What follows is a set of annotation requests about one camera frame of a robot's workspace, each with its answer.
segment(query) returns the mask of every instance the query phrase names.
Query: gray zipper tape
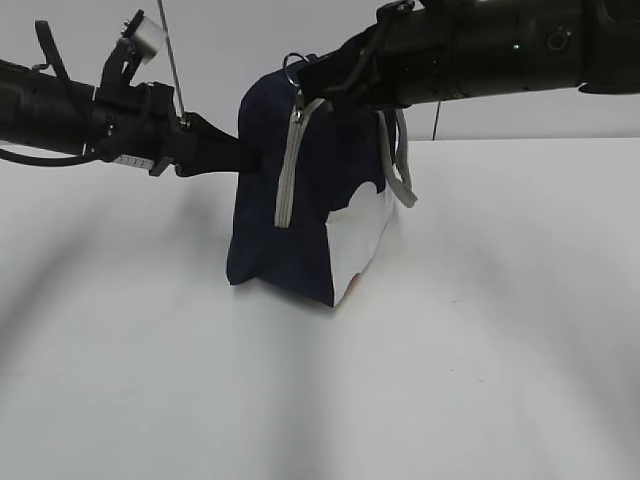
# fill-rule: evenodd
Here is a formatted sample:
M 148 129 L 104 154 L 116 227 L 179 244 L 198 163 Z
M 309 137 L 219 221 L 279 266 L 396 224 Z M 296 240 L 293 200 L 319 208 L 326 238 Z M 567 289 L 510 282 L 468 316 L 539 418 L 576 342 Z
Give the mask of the gray zipper tape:
M 289 134 L 287 136 L 287 150 L 284 154 L 284 164 L 280 172 L 278 182 L 278 195 L 276 197 L 275 226 L 289 228 L 291 215 L 293 214 L 293 199 L 296 187 L 296 167 L 298 155 L 304 139 L 304 132 L 309 125 L 313 113 L 324 104 L 323 99 L 311 102 L 302 112 L 302 121 L 299 119 L 297 108 L 293 109 L 289 121 Z

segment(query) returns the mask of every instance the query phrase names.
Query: bag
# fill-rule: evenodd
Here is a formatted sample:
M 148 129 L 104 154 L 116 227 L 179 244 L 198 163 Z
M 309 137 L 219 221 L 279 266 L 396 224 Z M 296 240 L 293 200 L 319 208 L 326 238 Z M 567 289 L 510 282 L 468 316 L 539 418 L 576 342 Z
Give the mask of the bag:
M 260 149 L 262 170 L 239 178 L 227 277 L 333 307 L 372 260 L 396 195 L 410 207 L 417 200 L 406 125 L 401 111 L 339 118 L 323 100 L 300 112 L 295 93 L 281 70 L 242 101 L 239 138 Z

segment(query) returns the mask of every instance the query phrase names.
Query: white wall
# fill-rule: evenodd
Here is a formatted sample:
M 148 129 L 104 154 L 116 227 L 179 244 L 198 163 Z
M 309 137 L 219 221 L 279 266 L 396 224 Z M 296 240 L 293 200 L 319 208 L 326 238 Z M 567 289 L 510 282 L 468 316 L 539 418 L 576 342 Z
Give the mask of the white wall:
M 412 148 L 336 312 L 228 286 L 234 176 L 1 163 L 0 478 L 638 478 L 640 141 Z
M 188 109 L 236 131 L 242 96 L 292 50 L 325 53 L 374 22 L 380 0 L 203 2 L 165 0 Z M 153 0 L 4 0 L 0 58 L 37 63 L 33 21 L 51 20 L 73 76 L 96 83 L 121 22 L 137 8 L 158 18 Z M 166 55 L 140 77 L 171 83 Z M 640 133 L 640 97 L 589 97 L 573 91 L 451 102 L 439 138 L 628 137 Z M 434 105 L 408 113 L 410 133 L 430 139 Z

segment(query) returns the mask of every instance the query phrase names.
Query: black robotic arm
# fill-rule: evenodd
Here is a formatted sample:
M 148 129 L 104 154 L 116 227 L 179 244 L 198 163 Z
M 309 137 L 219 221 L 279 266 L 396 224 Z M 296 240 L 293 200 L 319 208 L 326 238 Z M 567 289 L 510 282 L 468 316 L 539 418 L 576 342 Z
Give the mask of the black robotic arm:
M 173 87 L 131 86 L 140 65 L 166 41 L 164 30 L 142 10 L 127 22 L 99 87 L 71 81 L 46 22 L 36 22 L 36 33 L 46 64 L 27 68 L 0 60 L 0 139 L 72 156 L 36 158 L 0 150 L 0 159 L 41 167 L 103 160 L 143 168 L 151 176 L 171 165 L 181 177 L 258 169 L 260 153 L 253 147 L 196 113 L 178 118 Z M 55 76 L 43 73 L 49 67 Z
M 406 108 L 417 103 L 579 88 L 640 93 L 637 0 L 400 0 L 377 23 L 298 73 L 309 103 L 335 111 Z M 131 86 L 166 33 L 139 11 L 107 60 L 99 87 L 73 82 L 46 22 L 36 23 L 46 64 L 0 60 L 0 140 L 72 155 L 0 159 L 59 167 L 95 160 L 181 177 L 253 172 L 260 152 L 196 113 L 176 115 L 174 89 Z M 55 76 L 43 73 L 52 67 Z
M 636 0 L 413 0 L 302 69 L 306 101 L 404 108 L 488 95 L 579 88 L 640 93 Z

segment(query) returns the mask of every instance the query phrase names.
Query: black strap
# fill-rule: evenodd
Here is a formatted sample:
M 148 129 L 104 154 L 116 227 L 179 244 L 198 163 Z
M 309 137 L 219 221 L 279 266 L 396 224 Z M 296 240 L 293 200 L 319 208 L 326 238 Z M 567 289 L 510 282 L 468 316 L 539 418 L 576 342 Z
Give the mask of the black strap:
M 40 43 L 40 48 L 42 48 L 42 52 L 44 53 L 47 63 L 53 67 L 53 71 L 56 73 L 58 80 L 60 80 L 60 84 L 62 85 L 65 95 L 80 117 L 82 117 L 84 121 L 89 122 L 89 114 L 73 89 L 73 82 L 71 81 L 71 78 L 69 78 L 69 74 L 64 66 L 64 62 L 62 61 L 56 42 L 53 39 L 49 22 L 38 20 L 36 22 L 36 34 L 38 35 L 38 42 Z

